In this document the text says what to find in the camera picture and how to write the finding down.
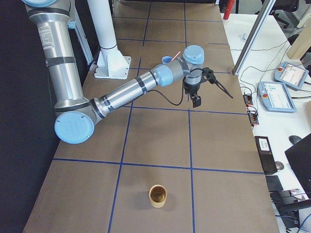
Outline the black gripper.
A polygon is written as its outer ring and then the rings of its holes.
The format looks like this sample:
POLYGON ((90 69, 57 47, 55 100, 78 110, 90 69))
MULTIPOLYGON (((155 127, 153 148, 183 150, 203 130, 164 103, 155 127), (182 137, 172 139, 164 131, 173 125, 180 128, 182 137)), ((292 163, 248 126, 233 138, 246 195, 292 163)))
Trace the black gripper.
POLYGON ((193 108, 201 106, 201 97, 198 96, 199 89, 200 89, 199 83, 197 84, 184 83, 185 93, 190 96, 193 108))

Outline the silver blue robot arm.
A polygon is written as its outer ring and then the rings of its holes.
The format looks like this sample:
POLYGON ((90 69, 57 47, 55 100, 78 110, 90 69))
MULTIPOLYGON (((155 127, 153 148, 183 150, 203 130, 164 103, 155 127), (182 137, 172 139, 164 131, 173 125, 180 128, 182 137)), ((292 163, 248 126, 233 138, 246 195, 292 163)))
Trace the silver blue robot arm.
POLYGON ((74 1, 27 0, 25 7, 30 21, 37 26, 56 95, 54 130, 66 143, 85 142, 93 135, 96 124, 109 113, 157 86, 165 87, 183 80, 185 88, 199 87, 205 54, 198 45, 190 45, 182 56, 128 80, 131 58, 123 56, 118 49, 109 3, 90 0, 88 7, 100 45, 94 77, 101 81, 117 81, 119 87, 99 98, 87 99, 69 36, 74 1))

